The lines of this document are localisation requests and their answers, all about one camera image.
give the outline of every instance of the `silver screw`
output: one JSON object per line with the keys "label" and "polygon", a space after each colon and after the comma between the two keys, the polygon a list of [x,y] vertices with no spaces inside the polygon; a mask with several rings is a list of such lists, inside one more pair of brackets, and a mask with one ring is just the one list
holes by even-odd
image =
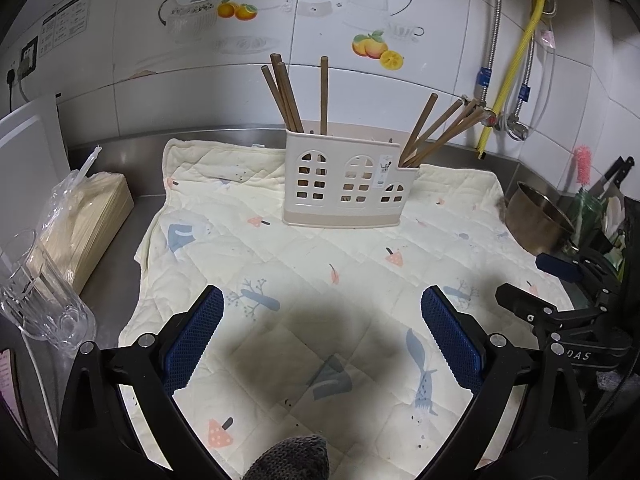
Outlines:
{"label": "silver screw", "polygon": [[507,338],[502,334],[492,334],[489,341],[491,341],[492,345],[497,346],[498,348],[502,348],[507,344]]}
{"label": "silver screw", "polygon": [[91,341],[85,341],[80,345],[80,353],[87,355],[94,349],[94,344]]}
{"label": "silver screw", "polygon": [[156,336],[153,334],[143,334],[138,338],[138,344],[142,348],[148,348],[156,341]]}
{"label": "silver screw", "polygon": [[551,343],[551,351],[556,355],[564,354],[564,346],[560,343]]}

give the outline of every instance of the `paper towel stack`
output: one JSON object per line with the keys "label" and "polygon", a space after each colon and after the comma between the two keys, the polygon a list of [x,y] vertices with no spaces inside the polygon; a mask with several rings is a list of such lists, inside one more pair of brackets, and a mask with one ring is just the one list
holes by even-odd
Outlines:
{"label": "paper towel stack", "polygon": [[40,239],[62,276],[80,294],[95,266],[133,209],[124,176],[96,173],[68,197],[68,208]]}

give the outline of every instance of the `blue hose label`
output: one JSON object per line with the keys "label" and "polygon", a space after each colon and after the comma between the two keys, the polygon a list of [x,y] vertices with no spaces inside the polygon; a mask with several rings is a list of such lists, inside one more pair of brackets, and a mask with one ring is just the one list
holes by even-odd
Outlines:
{"label": "blue hose label", "polygon": [[483,66],[480,72],[478,72],[476,84],[484,88],[489,88],[489,81],[491,81],[491,69]]}
{"label": "blue hose label", "polygon": [[529,102],[529,94],[531,93],[531,87],[522,85],[520,87],[520,93],[518,94],[518,99],[528,103]]}

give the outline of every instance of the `white cutting board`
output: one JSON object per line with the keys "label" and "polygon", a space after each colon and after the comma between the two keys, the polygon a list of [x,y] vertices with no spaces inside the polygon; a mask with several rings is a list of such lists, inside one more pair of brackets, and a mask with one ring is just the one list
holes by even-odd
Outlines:
{"label": "white cutting board", "polygon": [[53,95],[0,120],[0,244],[36,228],[51,189],[68,174]]}

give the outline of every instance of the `sliced lemon decal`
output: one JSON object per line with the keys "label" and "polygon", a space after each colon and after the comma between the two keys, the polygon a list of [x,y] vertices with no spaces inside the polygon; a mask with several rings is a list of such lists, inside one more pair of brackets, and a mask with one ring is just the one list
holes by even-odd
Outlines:
{"label": "sliced lemon decal", "polygon": [[380,56],[380,65],[387,70],[398,70],[404,65],[404,58],[395,50],[385,50]]}

